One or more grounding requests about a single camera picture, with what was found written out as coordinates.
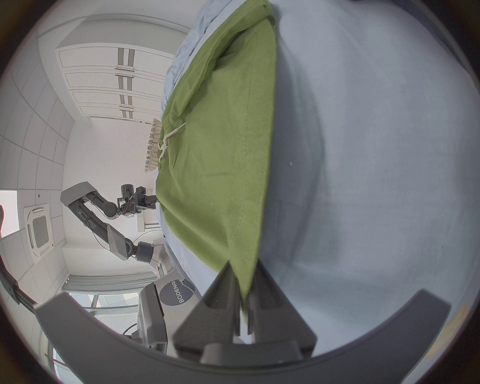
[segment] window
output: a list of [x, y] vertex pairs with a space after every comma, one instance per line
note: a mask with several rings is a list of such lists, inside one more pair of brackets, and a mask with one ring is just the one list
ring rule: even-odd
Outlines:
[[[137, 329], [138, 291], [111, 295], [70, 293], [86, 311], [113, 331], [131, 335]], [[64, 363], [57, 351], [50, 346], [50, 365], [63, 384], [82, 384]]]
[[0, 238], [6, 237], [19, 229], [17, 191], [0, 190]]

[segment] green garment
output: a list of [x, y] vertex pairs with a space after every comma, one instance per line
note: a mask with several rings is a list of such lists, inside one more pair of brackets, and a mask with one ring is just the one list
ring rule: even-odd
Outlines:
[[156, 195], [173, 233], [245, 300], [258, 259], [276, 79], [272, 7], [247, 0], [203, 44], [163, 113]]

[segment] white drawstring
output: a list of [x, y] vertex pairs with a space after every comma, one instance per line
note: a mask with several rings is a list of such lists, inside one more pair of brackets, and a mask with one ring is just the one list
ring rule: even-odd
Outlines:
[[181, 126], [179, 126], [178, 128], [175, 128], [172, 132], [170, 132], [168, 135], [165, 135], [165, 137], [163, 138], [163, 144], [160, 146], [160, 143], [158, 143], [158, 149], [162, 151], [162, 153], [160, 154], [160, 156], [158, 157], [158, 160], [161, 160], [165, 157], [165, 152], [167, 151], [168, 149], [168, 144], [167, 144], [167, 139], [170, 137], [170, 136], [173, 136], [174, 134], [176, 134], [180, 128], [182, 128], [184, 125], [186, 124], [183, 123]]

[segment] round gray sticker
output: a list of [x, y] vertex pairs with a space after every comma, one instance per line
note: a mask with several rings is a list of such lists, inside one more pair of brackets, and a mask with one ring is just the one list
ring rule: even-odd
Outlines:
[[187, 279], [183, 281], [173, 280], [162, 288], [158, 296], [165, 305], [174, 306], [188, 301], [194, 292], [195, 285], [191, 281]]

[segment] white cabinet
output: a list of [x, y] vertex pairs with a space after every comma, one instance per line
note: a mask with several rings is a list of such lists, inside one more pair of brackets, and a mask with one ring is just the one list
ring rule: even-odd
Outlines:
[[148, 123], [161, 117], [164, 79], [173, 55], [100, 43], [63, 46], [57, 54], [83, 114]]

